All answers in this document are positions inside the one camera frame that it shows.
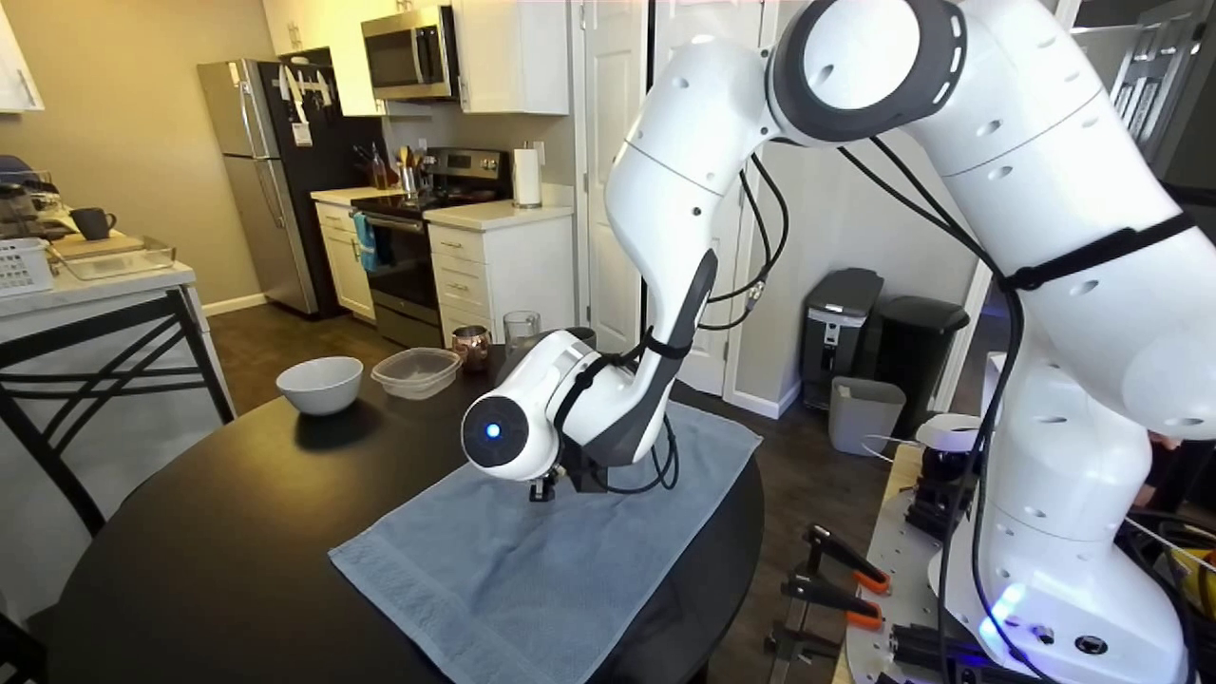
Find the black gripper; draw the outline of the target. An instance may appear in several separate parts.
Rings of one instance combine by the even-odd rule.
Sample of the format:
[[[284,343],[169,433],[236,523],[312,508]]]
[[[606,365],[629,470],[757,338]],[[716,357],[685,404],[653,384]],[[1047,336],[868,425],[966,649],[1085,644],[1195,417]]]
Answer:
[[[559,459],[527,484],[527,499],[550,503],[559,484],[569,484],[577,494],[606,494],[607,466],[591,459],[577,444],[562,444]]]

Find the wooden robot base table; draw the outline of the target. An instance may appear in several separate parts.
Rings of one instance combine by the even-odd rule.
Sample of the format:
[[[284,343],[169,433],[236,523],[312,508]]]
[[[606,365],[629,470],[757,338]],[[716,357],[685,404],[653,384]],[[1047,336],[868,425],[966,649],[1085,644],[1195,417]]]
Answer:
[[[918,503],[923,470],[923,450],[902,440],[891,456],[885,492],[878,499],[878,516],[868,542],[868,561],[885,575],[885,588],[863,585],[861,598],[883,611],[883,628],[847,628],[843,654],[837,656],[833,684],[937,684],[937,674],[905,670],[894,663],[891,632],[894,628],[937,628],[939,603],[928,577],[939,539],[905,520]]]

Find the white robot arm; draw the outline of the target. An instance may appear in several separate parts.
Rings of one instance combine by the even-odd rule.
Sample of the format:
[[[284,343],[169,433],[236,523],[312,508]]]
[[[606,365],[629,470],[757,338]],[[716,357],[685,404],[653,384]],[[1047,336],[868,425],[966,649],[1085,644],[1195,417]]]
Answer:
[[[653,298],[640,360],[548,336],[459,425],[500,480],[624,466],[666,417],[716,284],[711,216],[767,145],[905,131],[1023,309],[982,492],[933,561],[944,611],[1053,684],[1191,684],[1182,616],[1113,531],[1158,436],[1216,433],[1216,247],[1158,186],[1038,0],[814,0],[767,55],[674,55],[607,181]]]

